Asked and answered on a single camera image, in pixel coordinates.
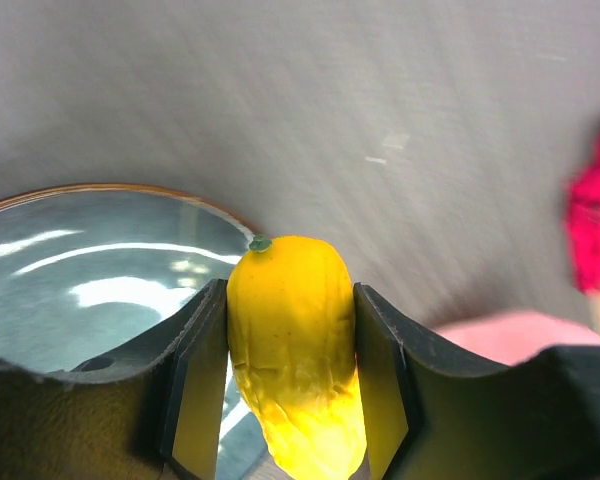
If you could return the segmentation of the yellow mango fruit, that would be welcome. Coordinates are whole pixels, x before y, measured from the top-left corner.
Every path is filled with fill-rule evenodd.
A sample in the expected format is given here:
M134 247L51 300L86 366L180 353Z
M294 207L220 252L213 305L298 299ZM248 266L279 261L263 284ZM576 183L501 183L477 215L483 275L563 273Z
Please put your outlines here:
M257 235L227 284L238 390L293 479L348 479L367 441L348 268L329 243Z

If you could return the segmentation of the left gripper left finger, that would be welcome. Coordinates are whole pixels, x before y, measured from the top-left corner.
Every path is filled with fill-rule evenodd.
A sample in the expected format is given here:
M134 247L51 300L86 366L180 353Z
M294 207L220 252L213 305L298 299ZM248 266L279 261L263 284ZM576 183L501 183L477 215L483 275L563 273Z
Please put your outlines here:
M226 284L72 371L0 359L0 479L211 479L228 349Z

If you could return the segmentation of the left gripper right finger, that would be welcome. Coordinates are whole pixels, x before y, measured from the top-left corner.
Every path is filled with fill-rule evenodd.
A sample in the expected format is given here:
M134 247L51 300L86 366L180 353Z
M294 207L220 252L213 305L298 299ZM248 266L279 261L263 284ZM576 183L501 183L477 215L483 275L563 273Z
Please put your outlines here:
M506 366L353 293L373 478L600 479L600 346Z

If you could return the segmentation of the pink plastic bag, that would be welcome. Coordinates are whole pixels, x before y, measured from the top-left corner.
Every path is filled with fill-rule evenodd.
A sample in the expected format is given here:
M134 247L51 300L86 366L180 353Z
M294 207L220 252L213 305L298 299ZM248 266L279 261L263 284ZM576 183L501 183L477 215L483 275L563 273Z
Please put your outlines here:
M436 332L487 359L514 365L553 345L600 345L600 335L571 320L532 310L456 321Z

